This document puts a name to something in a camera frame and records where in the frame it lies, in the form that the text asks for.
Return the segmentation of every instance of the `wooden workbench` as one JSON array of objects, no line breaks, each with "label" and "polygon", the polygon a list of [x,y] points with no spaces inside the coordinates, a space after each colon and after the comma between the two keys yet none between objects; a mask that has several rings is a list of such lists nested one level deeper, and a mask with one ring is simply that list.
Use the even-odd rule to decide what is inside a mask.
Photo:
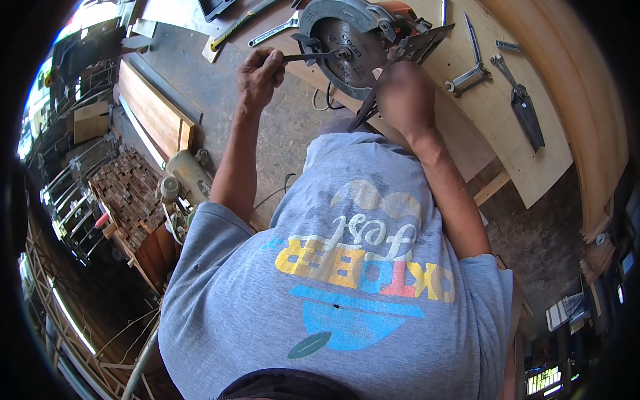
[{"label": "wooden workbench", "polygon": [[[218,36],[240,14],[259,1],[237,0],[237,4],[225,12],[224,18],[206,23],[196,0],[148,0],[142,18]],[[419,17],[438,26],[440,1],[405,2],[413,7]],[[282,1],[250,22],[230,43],[250,50],[247,44],[250,39],[285,22],[293,11],[288,1]],[[436,83],[442,87],[445,80],[453,79],[475,66],[463,12],[468,14],[474,25],[482,60],[492,73],[493,82],[480,84],[461,99],[455,99],[444,90],[437,90],[436,123],[466,181],[497,155],[528,208],[562,176],[573,158],[556,110],[531,64],[523,54],[503,52],[507,66],[515,79],[526,86],[536,107],[546,146],[537,154],[533,152],[511,110],[511,87],[489,62],[493,53],[497,52],[496,39],[514,40],[476,0],[449,1],[449,23],[455,22],[457,26],[424,65]],[[285,54],[296,54],[299,52],[298,44],[290,38],[295,31],[290,29],[283,32],[263,42],[263,45],[276,47]],[[322,91],[326,90],[328,81],[317,67],[290,63],[287,70]],[[359,101],[343,93],[332,93],[332,96],[352,111],[360,107]],[[399,133],[379,115],[372,118],[370,123],[393,140],[406,144]]]}]

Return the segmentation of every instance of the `leaf graphic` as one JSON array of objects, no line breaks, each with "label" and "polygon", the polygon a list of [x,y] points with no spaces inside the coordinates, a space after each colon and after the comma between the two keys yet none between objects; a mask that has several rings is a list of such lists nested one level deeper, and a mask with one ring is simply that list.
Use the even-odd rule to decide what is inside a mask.
[{"label": "leaf graphic", "polygon": [[301,358],[320,350],[331,339],[331,332],[319,332],[293,346],[287,358]]}]

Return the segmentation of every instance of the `concrete floor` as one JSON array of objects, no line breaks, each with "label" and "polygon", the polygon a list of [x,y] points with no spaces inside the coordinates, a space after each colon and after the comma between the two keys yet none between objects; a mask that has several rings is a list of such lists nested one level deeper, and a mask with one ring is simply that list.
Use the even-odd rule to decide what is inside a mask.
[{"label": "concrete floor", "polygon": [[[228,45],[212,65],[201,55],[206,41],[203,34],[158,24],[152,50],[143,57],[203,111],[194,149],[206,148],[217,165],[236,107],[236,67],[249,53]],[[329,111],[312,108],[313,93],[313,87],[287,73],[264,110],[257,150],[256,204],[280,189],[285,175],[302,172],[308,144],[317,136],[318,127],[331,118]],[[136,144],[135,140],[131,145],[140,148],[141,141]],[[488,182],[498,167],[499,162],[494,160],[479,175]],[[267,228],[282,195],[275,195],[258,208],[254,226]],[[524,336],[547,334],[545,310],[564,295],[580,290],[582,241],[578,231],[582,221],[575,168],[571,167],[529,210],[509,182],[481,206],[481,211],[489,221],[487,231],[494,253],[513,269],[533,309],[534,316],[520,324]]]}]

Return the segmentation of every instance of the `gray t-shirt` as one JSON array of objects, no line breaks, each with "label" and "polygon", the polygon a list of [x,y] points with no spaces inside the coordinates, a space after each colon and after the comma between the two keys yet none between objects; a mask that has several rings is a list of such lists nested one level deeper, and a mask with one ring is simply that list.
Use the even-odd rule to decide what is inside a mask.
[{"label": "gray t-shirt", "polygon": [[290,368],[364,399],[495,400],[512,279],[493,255],[457,259],[415,157],[383,136],[326,134],[269,230],[200,205],[160,352],[187,399]]}]

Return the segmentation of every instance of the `cardboard box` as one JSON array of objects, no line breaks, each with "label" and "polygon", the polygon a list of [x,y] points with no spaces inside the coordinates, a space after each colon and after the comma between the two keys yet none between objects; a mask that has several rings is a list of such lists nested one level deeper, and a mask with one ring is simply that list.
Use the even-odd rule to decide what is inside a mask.
[{"label": "cardboard box", "polygon": [[80,143],[107,133],[109,103],[100,101],[74,112],[74,142]]}]

